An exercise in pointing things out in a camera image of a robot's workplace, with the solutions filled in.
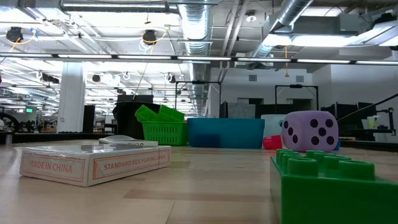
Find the exposed ceiling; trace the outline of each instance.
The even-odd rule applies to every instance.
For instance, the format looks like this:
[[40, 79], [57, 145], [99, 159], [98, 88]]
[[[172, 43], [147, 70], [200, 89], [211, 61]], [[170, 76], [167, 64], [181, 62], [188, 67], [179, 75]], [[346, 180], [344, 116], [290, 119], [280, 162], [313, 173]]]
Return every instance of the exposed ceiling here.
[[[185, 53], [185, 42], [181, 27], [181, 18], [178, 14], [165, 13], [133, 13], [133, 12], [83, 12], [61, 10], [52, 11], [41, 9], [35, 11], [21, 10], [9, 4], [12, 1], [0, 1], [0, 52], [28, 52], [28, 53], [66, 53], [66, 54], [153, 54], [153, 55], [183, 55]], [[84, 2], [105, 2], [105, 1], [74, 1]], [[139, 3], [142, 1], [118, 1], [118, 3]], [[397, 1], [341, 1], [315, 0], [302, 16], [336, 17], [340, 14], [350, 13], [363, 14], [376, 12], [380, 8], [393, 6]], [[228, 21], [233, 8], [233, 0], [223, 0], [211, 8], [211, 42], [210, 55], [220, 56], [221, 49], [227, 32]], [[233, 46], [232, 54], [252, 52], [263, 38], [262, 28], [266, 17], [280, 9], [281, 1], [249, 1], [248, 11], [253, 11], [256, 20], [248, 22], [245, 19], [238, 32], [238, 40]], [[367, 22], [367, 17], [362, 16], [362, 24]], [[21, 27], [24, 35], [22, 43], [15, 45], [6, 39], [6, 32], [10, 27]], [[159, 40], [154, 46], [148, 47], [142, 44], [142, 34], [145, 30], [155, 30]], [[300, 57], [300, 58], [334, 58], [334, 59], [384, 59], [391, 55], [389, 47], [302, 47], [287, 46], [274, 47], [271, 51], [273, 57]], [[312, 65], [294, 65], [292, 68], [306, 68], [311, 70]], [[191, 80], [189, 64], [187, 63], [131, 63], [131, 62], [85, 62], [88, 74], [88, 89], [86, 91], [86, 104], [96, 104], [97, 112], [110, 113], [113, 108], [114, 99], [117, 97], [116, 90], [97, 89], [97, 87], [119, 85], [126, 88], [129, 93], [134, 93], [138, 86], [140, 77], [143, 74], [142, 83], [137, 94], [155, 95], [155, 101], [174, 106], [173, 89], [175, 85], [168, 82], [168, 75], [174, 75], [177, 80]], [[62, 62], [60, 61], [37, 61], [5, 58], [0, 64], [2, 70], [2, 83], [14, 85], [48, 85], [38, 79], [39, 71], [61, 80]], [[108, 82], [95, 83], [93, 75], [106, 77]], [[191, 84], [184, 86], [182, 94], [178, 97], [177, 109], [186, 114], [197, 115], [197, 103], [200, 101], [193, 95]], [[202, 88], [202, 95], [206, 95], [206, 88]], [[56, 111], [59, 99], [59, 89], [54, 88], [3, 88], [2, 94], [10, 98], [22, 97], [25, 100], [3, 99], [2, 105], [24, 106], [36, 105], [41, 107], [47, 104], [51, 106], [50, 111]]]

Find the table surface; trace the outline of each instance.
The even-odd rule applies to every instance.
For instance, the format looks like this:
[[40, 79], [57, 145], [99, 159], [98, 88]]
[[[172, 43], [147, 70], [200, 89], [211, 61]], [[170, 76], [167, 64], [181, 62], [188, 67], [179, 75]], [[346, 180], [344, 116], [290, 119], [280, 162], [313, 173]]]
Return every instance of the table surface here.
[[[173, 147], [168, 168], [77, 187], [19, 175], [13, 147], [96, 144], [94, 140], [0, 147], [0, 223], [270, 223], [274, 151]], [[398, 182], [398, 154], [342, 148], [339, 154], [375, 163]]]

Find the red object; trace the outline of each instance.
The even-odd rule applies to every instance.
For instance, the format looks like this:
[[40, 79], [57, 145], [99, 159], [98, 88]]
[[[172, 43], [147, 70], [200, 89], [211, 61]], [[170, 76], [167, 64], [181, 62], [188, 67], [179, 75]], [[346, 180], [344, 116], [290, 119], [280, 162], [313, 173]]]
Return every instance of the red object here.
[[262, 146], [264, 146], [264, 149], [282, 149], [282, 139], [279, 135], [264, 138], [262, 139]]

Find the green lego brick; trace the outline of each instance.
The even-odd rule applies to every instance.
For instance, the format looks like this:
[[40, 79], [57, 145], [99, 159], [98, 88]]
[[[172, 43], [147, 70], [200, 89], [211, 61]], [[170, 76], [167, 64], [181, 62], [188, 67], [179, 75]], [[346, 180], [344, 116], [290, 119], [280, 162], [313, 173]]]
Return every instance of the green lego brick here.
[[375, 176], [370, 162], [282, 149], [270, 171], [280, 224], [398, 223], [398, 184]]

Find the blue plastic bin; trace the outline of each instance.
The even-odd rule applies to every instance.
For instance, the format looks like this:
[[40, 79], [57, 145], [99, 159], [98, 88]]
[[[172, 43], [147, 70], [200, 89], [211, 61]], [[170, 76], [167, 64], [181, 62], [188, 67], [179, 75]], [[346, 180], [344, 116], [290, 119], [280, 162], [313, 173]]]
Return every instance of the blue plastic bin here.
[[260, 149], [263, 119], [188, 118], [188, 140], [192, 147]]

